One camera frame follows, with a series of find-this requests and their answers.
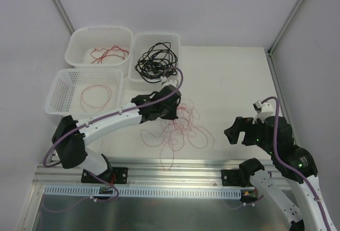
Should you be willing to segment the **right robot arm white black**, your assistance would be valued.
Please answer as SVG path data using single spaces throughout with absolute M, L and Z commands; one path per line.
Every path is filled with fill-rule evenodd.
M 222 170 L 223 185 L 253 186 L 261 197 L 283 215 L 289 230 L 336 230 L 322 199 L 313 156 L 294 143 L 292 128 L 284 117 L 237 117 L 224 131 L 230 144 L 244 133 L 244 146 L 258 146 L 270 155 L 275 168 L 288 182 L 297 203 L 293 203 L 273 182 L 269 171 L 257 159 L 239 164 L 236 170 Z

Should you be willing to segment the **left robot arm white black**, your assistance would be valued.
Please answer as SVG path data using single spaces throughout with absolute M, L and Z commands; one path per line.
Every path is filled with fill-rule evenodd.
M 95 153 L 88 145 L 95 140 L 125 127 L 139 125 L 159 118 L 177 119 L 181 93 L 173 85 L 160 91 L 138 95 L 121 108 L 103 116 L 76 120 L 71 115 L 61 119 L 52 137 L 53 147 L 64 169 L 80 167 L 91 173 L 97 181 L 106 183 L 112 176 L 104 155 Z

